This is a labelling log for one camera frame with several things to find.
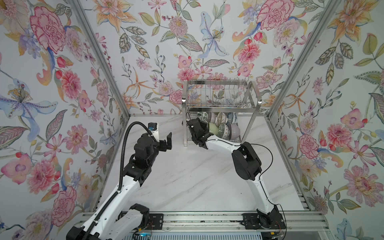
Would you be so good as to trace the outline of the plain light green bowl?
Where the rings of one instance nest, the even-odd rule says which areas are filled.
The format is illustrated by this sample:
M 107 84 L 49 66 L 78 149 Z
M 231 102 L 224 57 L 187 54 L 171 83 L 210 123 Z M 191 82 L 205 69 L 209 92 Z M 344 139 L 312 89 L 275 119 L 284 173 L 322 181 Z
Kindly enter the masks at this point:
M 218 127 L 216 126 L 215 123 L 209 123 L 209 133 L 212 135 L 217 136 L 218 135 Z

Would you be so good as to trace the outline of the blue-rimmed leaf bowl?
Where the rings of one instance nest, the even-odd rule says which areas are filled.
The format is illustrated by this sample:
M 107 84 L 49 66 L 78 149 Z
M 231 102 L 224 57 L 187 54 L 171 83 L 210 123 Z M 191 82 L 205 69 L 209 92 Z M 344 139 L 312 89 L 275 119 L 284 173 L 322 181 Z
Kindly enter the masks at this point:
M 197 112 L 197 117 L 198 117 L 201 121 L 207 121 L 207 119 L 208 119 L 208 113 L 207 113 L 207 112 Z

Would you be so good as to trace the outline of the green geometric patterned bowl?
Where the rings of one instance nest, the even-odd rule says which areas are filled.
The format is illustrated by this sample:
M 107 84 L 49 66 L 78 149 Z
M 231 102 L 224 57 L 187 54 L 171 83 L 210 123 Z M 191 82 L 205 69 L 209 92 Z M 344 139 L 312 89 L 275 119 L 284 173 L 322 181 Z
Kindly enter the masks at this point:
M 218 126 L 218 137 L 222 138 L 222 139 L 225 139 L 225 140 L 228 140 L 229 139 L 229 135 L 230 135 L 229 126 L 227 124 L 221 123 Z

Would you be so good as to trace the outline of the blue floral ceramic bowl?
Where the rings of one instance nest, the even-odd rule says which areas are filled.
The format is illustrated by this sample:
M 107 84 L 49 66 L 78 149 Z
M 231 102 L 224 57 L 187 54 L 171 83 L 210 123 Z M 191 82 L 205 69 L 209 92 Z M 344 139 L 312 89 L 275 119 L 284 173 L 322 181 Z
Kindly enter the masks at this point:
M 230 112 L 227 114 L 227 124 L 236 124 L 238 122 L 237 113 Z

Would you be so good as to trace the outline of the plain lilac ceramic bowl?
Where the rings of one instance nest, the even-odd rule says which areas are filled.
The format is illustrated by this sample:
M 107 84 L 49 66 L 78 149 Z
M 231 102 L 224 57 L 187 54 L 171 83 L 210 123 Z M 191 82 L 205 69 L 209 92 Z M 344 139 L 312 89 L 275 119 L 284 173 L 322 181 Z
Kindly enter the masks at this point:
M 229 125 L 229 139 L 230 140 L 236 140 L 241 135 L 241 130 L 238 125 L 236 124 L 230 124 Z

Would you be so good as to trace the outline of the purple striped bowl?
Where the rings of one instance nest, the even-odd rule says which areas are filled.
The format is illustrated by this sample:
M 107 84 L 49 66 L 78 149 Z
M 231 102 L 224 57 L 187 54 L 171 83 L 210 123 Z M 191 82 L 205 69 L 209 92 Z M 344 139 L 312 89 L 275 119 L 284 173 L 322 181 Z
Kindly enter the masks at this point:
M 217 120 L 217 115 L 214 112 L 208 112 L 207 122 L 215 124 Z

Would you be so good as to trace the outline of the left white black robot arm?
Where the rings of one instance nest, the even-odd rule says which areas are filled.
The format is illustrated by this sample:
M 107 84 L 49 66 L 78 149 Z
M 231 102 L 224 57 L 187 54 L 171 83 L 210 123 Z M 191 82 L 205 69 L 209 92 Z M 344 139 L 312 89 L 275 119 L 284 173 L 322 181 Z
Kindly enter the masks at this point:
M 92 217 L 79 228 L 72 227 L 67 240 L 122 240 L 132 231 L 144 229 L 149 224 L 149 208 L 134 204 L 123 216 L 123 208 L 133 194 L 143 185 L 152 172 L 159 152 L 172 149 L 172 133 L 166 140 L 157 141 L 148 133 L 143 134 L 134 146 L 135 153 L 124 167 L 122 182 Z

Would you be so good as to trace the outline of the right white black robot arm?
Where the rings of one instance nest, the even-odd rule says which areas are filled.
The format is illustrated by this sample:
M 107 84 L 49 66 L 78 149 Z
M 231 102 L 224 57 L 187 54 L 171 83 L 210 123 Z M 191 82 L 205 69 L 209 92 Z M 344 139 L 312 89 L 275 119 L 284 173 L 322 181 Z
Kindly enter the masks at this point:
M 256 201 L 256 213 L 244 214 L 243 225 L 246 229 L 279 229 L 287 228 L 283 210 L 270 200 L 262 178 L 262 162 L 253 148 L 253 144 L 244 142 L 236 144 L 222 139 L 209 131 L 209 124 L 199 118 L 186 122 L 192 141 L 206 150 L 222 154 L 230 154 L 238 176 L 245 180 Z

